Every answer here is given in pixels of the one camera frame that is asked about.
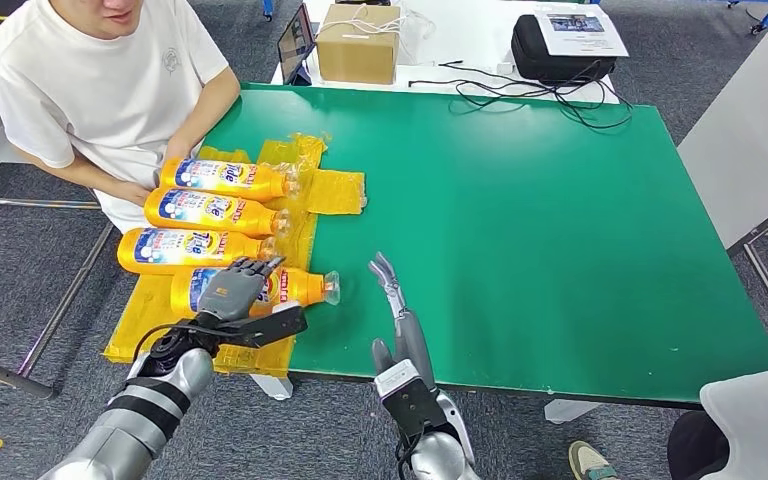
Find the black cable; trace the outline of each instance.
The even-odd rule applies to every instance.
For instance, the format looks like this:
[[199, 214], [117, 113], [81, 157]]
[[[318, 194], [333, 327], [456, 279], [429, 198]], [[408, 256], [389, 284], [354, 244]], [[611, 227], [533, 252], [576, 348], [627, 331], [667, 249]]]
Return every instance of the black cable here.
[[148, 340], [148, 337], [151, 336], [152, 333], [163, 330], [164, 328], [169, 330], [190, 330], [192, 332], [199, 332], [199, 333], [206, 333], [208, 335], [216, 335], [218, 337], [241, 337], [243, 335], [247, 335], [249, 332], [239, 332], [239, 333], [228, 333], [224, 332], [222, 330], [214, 330], [212, 328], [204, 328], [199, 327], [197, 325], [181, 325], [177, 323], [167, 323], [164, 325], [158, 325], [156, 327], [150, 328], [145, 335], [143, 335], [143, 338], [140, 339], [139, 342], [137, 342], [137, 347], [134, 349], [134, 359], [132, 361], [136, 361], [137, 357], [140, 355], [140, 347], [143, 346], [143, 343], [145, 343], [146, 340]]
[[416, 446], [419, 445], [419, 441], [422, 440], [424, 435], [425, 431], [416, 435], [414, 440], [408, 444], [407, 436], [399, 430], [399, 443], [396, 444], [396, 459], [398, 460], [398, 462], [396, 462], [396, 469], [399, 471], [399, 480], [405, 480], [405, 463], [410, 465], [410, 457], [413, 455], [413, 451], [416, 449]]
[[[555, 97], [555, 100], [561, 105], [561, 112], [566, 117], [584, 125], [587, 128], [591, 128], [594, 130], [605, 130], [609, 128], [618, 127], [628, 122], [629, 120], [631, 120], [631, 116], [633, 113], [633, 106], [625, 98], [618, 95], [617, 92], [613, 88], [611, 88], [607, 83], [605, 83], [601, 79], [594, 80], [591, 76], [587, 75], [587, 73], [592, 69], [598, 68], [601, 61], [602, 61], [601, 59], [594, 60], [593, 62], [590, 63], [590, 65], [588, 65], [587, 67], [585, 67], [580, 72], [573, 75], [572, 77], [570, 77], [570, 79], [566, 81], [559, 82], [554, 85], [544, 85], [542, 83], [535, 82], [535, 81], [519, 80], [519, 79], [510, 78], [504, 75], [485, 72], [484, 70], [481, 70], [478, 68], [463, 67], [463, 66], [460, 66], [460, 64], [462, 64], [463, 61], [456, 60], [453, 62], [441, 63], [440, 66], [451, 68], [453, 70], [460, 70], [464, 72], [479, 73], [491, 78], [506, 80], [507, 83], [501, 86], [494, 87], [494, 86], [487, 85], [485, 83], [478, 82], [475, 80], [467, 80], [467, 79], [460, 78], [460, 79], [454, 79], [454, 80], [448, 80], [448, 81], [412, 80], [408, 82], [408, 87], [411, 87], [415, 84], [454, 85], [455, 91], [458, 93], [458, 95], [460, 95], [461, 98], [463, 98], [465, 101], [467, 101], [471, 105], [477, 107], [476, 109], [479, 109], [479, 110], [489, 105], [492, 105], [504, 98], [533, 98], [533, 97], [540, 97], [543, 95], [552, 95]], [[582, 104], [574, 104], [566, 98], [568, 95], [575, 93], [576, 91], [589, 85], [590, 83], [596, 83], [599, 86], [600, 91], [602, 92], [602, 98], [598, 102], [584, 102], [585, 104], [582, 105]], [[475, 95], [469, 95], [462, 90], [464, 86], [472, 86], [472, 87], [482, 89], [488, 94], [490, 94], [489, 98], [484, 96], [476, 97]], [[504, 90], [505, 88], [512, 87], [512, 86], [530, 87], [532, 90], [522, 92], [522, 93], [502, 92], [502, 90]], [[592, 121], [586, 119], [582, 112], [596, 110], [602, 105], [604, 105], [605, 98], [606, 98], [606, 93], [605, 93], [606, 90], [611, 94], [613, 94], [620, 101], [621, 105], [626, 107], [626, 114], [625, 116], [623, 116], [622, 119], [620, 119], [615, 123], [610, 123], [610, 124], [593, 123]]]

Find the paper sheet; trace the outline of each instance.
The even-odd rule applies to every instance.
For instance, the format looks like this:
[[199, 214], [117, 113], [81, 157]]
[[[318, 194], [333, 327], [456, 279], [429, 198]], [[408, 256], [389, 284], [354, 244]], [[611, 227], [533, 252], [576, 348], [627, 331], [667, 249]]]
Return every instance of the paper sheet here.
[[614, 23], [598, 5], [541, 5], [535, 17], [550, 55], [628, 56]]

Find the white wire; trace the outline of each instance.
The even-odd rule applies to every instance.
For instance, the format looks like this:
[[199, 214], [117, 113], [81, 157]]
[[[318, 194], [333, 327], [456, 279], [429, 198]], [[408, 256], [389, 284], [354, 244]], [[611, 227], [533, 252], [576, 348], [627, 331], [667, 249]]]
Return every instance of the white wire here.
[[402, 38], [402, 35], [401, 35], [402, 26], [411, 17], [424, 21], [429, 26], [429, 30], [422, 34], [422, 39], [427, 39], [437, 30], [437, 24], [435, 24], [433, 21], [431, 21], [431, 19], [429, 19], [425, 15], [415, 10], [411, 10], [407, 6], [402, 6], [401, 8], [404, 10], [405, 15], [402, 15], [399, 18], [390, 20], [389, 22], [383, 23], [381, 25], [374, 25], [372, 23], [369, 23], [367, 21], [364, 21], [358, 18], [360, 13], [365, 8], [367, 8], [365, 4], [358, 6], [358, 9], [355, 10], [354, 15], [352, 15], [352, 18], [349, 20], [339, 20], [336, 22], [323, 23], [322, 25], [320, 25], [319, 33], [317, 35], [321, 34], [322, 31], [324, 31], [326, 28], [333, 27], [334, 25], [351, 25], [354, 28], [360, 30], [361, 32], [369, 35], [376, 35], [381, 33], [395, 33], [396, 35], [399, 36], [399, 45], [401, 47], [401, 50], [405, 53], [405, 56], [408, 57], [408, 60], [410, 61], [411, 65], [417, 65], [416, 57], [410, 52], [410, 50], [407, 47], [407, 44], [405, 44], [405, 41]]

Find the green table mat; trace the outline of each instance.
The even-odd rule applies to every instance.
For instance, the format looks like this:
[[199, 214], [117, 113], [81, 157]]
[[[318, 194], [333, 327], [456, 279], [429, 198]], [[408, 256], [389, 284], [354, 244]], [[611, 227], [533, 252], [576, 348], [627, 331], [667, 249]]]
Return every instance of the green table mat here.
[[311, 270], [337, 270], [343, 300], [309, 309], [293, 370], [374, 375], [370, 343], [393, 329], [367, 270], [377, 250], [442, 383], [695, 402], [707, 382], [768, 368], [653, 107], [597, 132], [550, 101], [470, 112], [450, 95], [249, 85], [206, 144], [256, 153], [292, 132], [330, 135], [322, 168], [365, 172], [369, 197], [360, 216], [319, 218]]

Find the man's arm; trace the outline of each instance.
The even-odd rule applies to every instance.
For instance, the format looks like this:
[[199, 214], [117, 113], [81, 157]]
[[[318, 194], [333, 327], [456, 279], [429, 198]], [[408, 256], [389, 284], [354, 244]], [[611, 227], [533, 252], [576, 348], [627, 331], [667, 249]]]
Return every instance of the man's arm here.
[[166, 158], [186, 158], [240, 96], [240, 82], [230, 67], [204, 85], [195, 108], [169, 139]]
[[35, 166], [44, 170], [55, 177], [62, 178], [67, 182], [77, 183], [88, 188], [100, 190], [116, 198], [127, 200], [131, 203], [143, 206], [149, 191], [133, 182], [118, 180], [104, 170], [96, 167], [83, 155], [75, 152], [75, 159], [68, 166], [63, 168], [54, 168], [45, 164], [39, 157], [31, 155], [14, 145], [16, 151], [22, 158], [28, 160]]

